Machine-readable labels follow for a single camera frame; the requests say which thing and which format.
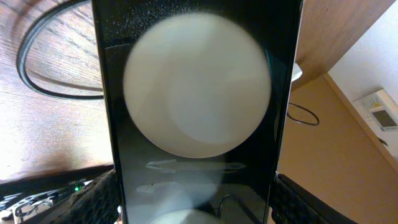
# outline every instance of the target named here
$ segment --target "wall-mounted thermostat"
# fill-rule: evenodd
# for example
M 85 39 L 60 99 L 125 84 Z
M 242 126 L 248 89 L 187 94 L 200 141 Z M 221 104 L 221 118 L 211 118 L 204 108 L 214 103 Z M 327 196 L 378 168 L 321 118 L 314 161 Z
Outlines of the wall-mounted thermostat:
M 384 90 L 358 100 L 382 131 L 398 130 L 397 103 Z

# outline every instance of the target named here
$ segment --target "white disc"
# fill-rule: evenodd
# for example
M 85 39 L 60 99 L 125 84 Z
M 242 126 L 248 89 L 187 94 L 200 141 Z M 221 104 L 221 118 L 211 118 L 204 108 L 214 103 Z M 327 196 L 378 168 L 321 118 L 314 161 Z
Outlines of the white disc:
M 232 150 L 264 117 L 267 60 L 240 26 L 212 14 L 174 16 L 151 27 L 128 58 L 123 92 L 139 130 L 177 156 Z
M 150 224 L 221 224 L 221 222 L 205 212 L 195 209 L 178 210 L 156 218 Z

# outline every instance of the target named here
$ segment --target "glossy black surface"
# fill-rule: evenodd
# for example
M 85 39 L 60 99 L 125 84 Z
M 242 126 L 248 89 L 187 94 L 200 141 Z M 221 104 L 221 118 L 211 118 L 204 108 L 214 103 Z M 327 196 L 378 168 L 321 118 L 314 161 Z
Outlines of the glossy black surface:
M 147 223 L 172 210 L 194 208 L 225 223 L 266 222 L 300 22 L 301 1 L 93 1 L 113 156 L 129 223 Z M 130 118 L 123 97 L 129 52 L 151 26 L 172 15 L 208 12 L 246 29 L 267 56 L 272 94 L 256 131 L 226 154 L 187 159 L 148 141 Z

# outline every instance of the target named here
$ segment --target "wooden table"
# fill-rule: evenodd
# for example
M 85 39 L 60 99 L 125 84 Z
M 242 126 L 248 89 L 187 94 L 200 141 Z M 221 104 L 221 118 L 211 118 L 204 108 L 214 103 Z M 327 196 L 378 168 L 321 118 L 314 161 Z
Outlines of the wooden table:
M 103 100 L 51 98 L 19 79 L 15 59 L 25 31 L 58 3 L 0 1 L 0 183 L 113 163 Z M 49 90 L 102 94 L 91 4 L 52 21 L 33 44 L 26 67 Z

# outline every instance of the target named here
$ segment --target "beige wall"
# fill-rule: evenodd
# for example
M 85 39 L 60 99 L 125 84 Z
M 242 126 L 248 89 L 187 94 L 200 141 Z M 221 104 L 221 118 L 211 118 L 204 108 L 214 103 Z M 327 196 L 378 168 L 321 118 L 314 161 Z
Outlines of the beige wall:
M 286 121 L 279 172 L 358 223 L 398 223 L 398 175 L 324 77 L 290 102 L 315 112 L 320 125 Z

